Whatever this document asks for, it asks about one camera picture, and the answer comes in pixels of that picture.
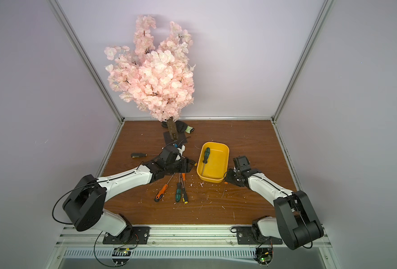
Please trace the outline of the large orange black screwdriver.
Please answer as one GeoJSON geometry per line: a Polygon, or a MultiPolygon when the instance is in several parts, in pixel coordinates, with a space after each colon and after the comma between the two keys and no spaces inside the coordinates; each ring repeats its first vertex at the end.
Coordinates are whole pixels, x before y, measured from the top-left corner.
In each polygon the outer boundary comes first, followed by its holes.
{"type": "Polygon", "coordinates": [[[173,177],[174,177],[174,176],[172,175],[172,176],[170,177],[170,179],[167,181],[167,183],[163,185],[163,187],[161,188],[161,190],[159,190],[159,192],[157,193],[157,195],[156,195],[155,198],[154,198],[154,201],[155,201],[155,202],[159,202],[159,201],[164,197],[164,194],[165,194],[165,192],[167,191],[167,189],[168,189],[168,187],[169,187],[169,184],[170,184],[170,181],[171,181],[171,179],[172,179],[173,177]]]}

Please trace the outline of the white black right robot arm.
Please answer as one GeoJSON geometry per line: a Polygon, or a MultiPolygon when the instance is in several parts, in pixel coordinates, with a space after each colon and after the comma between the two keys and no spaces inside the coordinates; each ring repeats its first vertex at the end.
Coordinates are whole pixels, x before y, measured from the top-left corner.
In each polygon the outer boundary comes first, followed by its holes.
{"type": "Polygon", "coordinates": [[[228,169],[224,180],[247,187],[269,202],[276,217],[265,216],[252,223],[252,236],[258,243],[279,238],[291,250],[311,248],[324,236],[324,229],[304,191],[291,191],[270,180],[257,169],[228,169]]]}

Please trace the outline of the green black screwdriver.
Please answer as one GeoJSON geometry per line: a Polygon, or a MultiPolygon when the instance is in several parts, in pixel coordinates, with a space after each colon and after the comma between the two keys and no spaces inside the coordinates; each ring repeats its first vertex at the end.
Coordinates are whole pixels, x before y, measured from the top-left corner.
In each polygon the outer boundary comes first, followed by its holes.
{"type": "Polygon", "coordinates": [[[180,202],[181,199],[182,199],[182,180],[181,180],[181,174],[180,174],[178,183],[177,183],[176,193],[175,193],[175,201],[180,202]]]}
{"type": "Polygon", "coordinates": [[[209,156],[210,156],[210,152],[211,152],[211,149],[210,149],[210,148],[206,148],[206,149],[205,149],[204,159],[203,159],[203,163],[204,163],[204,164],[207,164],[207,163],[208,163],[208,158],[209,158],[209,156]]]}

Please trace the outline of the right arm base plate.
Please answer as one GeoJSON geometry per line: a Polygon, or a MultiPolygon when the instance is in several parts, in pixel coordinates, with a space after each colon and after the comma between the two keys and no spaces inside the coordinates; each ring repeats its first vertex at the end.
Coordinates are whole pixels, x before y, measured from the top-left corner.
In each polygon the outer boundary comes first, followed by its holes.
{"type": "Polygon", "coordinates": [[[234,226],[230,231],[236,235],[237,243],[239,245],[283,244],[283,241],[279,238],[262,235],[254,226],[234,226]]]}

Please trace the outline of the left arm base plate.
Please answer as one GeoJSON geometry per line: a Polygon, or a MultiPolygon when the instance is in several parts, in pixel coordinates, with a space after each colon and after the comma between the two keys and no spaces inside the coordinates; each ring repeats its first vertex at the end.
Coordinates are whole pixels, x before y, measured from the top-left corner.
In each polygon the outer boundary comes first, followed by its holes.
{"type": "Polygon", "coordinates": [[[147,244],[151,228],[149,226],[132,226],[127,227],[123,232],[117,236],[105,233],[103,244],[121,245],[145,245],[147,244]]]}

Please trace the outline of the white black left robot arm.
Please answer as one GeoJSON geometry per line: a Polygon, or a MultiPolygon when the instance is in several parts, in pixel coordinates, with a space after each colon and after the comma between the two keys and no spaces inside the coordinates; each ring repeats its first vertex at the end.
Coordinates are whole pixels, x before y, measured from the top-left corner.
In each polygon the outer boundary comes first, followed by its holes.
{"type": "Polygon", "coordinates": [[[105,203],[123,192],[165,176],[189,173],[195,165],[196,162],[188,158],[180,158],[171,164],[154,159],[108,177],[86,175],[69,192],[62,208],[76,231],[95,229],[127,241],[131,237],[131,224],[122,215],[106,210],[105,203]]]}

